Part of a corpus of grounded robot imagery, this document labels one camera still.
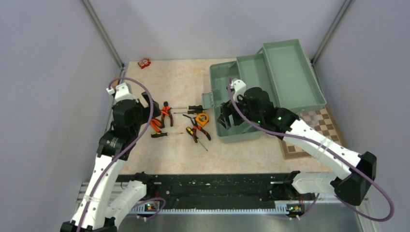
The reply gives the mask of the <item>orange black cutting pliers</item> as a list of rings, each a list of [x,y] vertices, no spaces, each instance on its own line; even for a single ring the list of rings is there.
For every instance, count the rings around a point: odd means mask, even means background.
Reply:
[[[169,103],[167,101],[163,102],[163,108],[161,109],[161,126],[165,128],[165,117],[169,117],[170,119],[170,126],[172,127],[174,125],[174,119],[173,115],[171,113],[171,107],[169,106]]]

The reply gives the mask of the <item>translucent green plastic toolbox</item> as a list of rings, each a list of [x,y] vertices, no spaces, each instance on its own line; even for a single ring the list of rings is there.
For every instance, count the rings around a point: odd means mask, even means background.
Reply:
[[[202,105],[213,109],[214,118],[229,101],[228,79],[240,79],[247,88],[260,87],[274,106],[294,113],[317,111],[326,99],[319,87],[311,63],[298,39],[264,43],[254,55],[235,61],[213,64],[209,68],[211,91],[202,94]]]

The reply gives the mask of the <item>orange black long-nose pliers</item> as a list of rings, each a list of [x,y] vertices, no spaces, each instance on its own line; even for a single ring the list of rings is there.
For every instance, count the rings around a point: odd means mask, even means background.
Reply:
[[[150,125],[155,132],[161,133],[161,129],[163,128],[163,126],[160,120],[152,118],[152,120],[150,121]]]

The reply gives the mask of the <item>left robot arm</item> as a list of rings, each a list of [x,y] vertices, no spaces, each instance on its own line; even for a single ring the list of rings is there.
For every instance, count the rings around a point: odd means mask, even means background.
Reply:
[[[92,176],[85,195],[73,217],[61,225],[62,232],[116,232],[131,208],[141,199],[149,200],[155,187],[147,181],[132,180],[111,203],[112,190],[130,151],[159,116],[158,103],[147,91],[143,106],[132,93],[114,93],[112,121],[109,130],[100,138]]]

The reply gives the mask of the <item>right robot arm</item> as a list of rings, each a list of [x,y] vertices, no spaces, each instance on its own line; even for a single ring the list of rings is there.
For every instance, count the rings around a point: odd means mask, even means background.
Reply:
[[[275,107],[260,87],[231,84],[226,90],[229,100],[221,105],[225,128],[230,127],[230,116],[236,126],[247,122],[259,131],[301,148],[331,169],[325,174],[294,172],[290,182],[283,186],[287,198],[297,199],[302,193],[332,193],[347,204],[362,203],[375,182],[374,154],[358,153],[337,144],[289,109]]]

